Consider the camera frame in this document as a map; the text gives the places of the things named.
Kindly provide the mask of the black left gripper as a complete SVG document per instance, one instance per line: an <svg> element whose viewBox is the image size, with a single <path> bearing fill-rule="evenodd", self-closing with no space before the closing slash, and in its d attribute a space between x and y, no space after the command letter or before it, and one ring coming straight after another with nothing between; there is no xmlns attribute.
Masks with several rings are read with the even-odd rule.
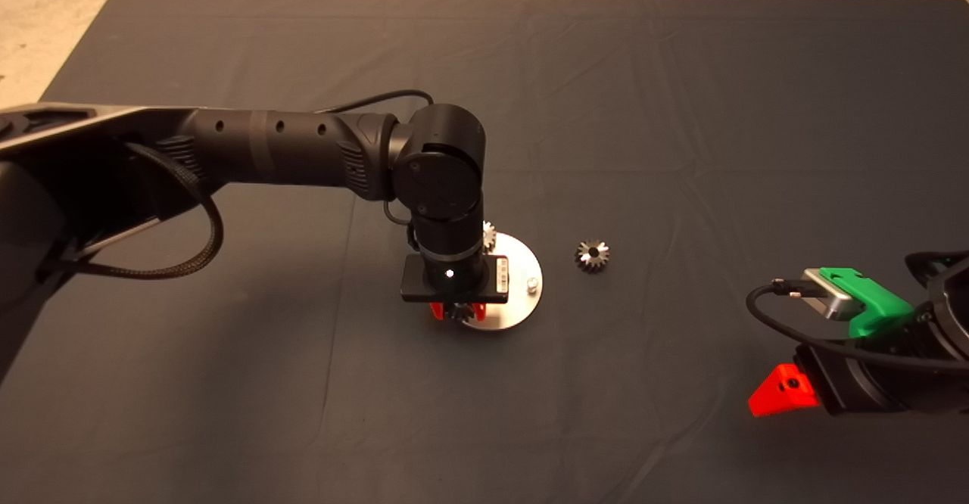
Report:
<svg viewBox="0 0 969 504"><path fill-rule="evenodd" d="M429 260L419 254L405 256L400 294L406 303L430 303L432 315L444 321L444 303L471 304L472 320L487 318L487 303L505 304L511 288L511 266L506 256L480 254L453 263Z"/></svg>

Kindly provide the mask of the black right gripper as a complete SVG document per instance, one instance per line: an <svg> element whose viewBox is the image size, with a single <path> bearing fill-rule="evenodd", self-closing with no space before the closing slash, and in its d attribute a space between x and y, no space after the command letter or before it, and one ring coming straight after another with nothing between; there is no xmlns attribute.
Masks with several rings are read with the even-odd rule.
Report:
<svg viewBox="0 0 969 504"><path fill-rule="evenodd" d="M830 415L871 412L871 387L854 359L806 344L795 363L780 363L748 398L752 415L776 415L820 406Z"/></svg>

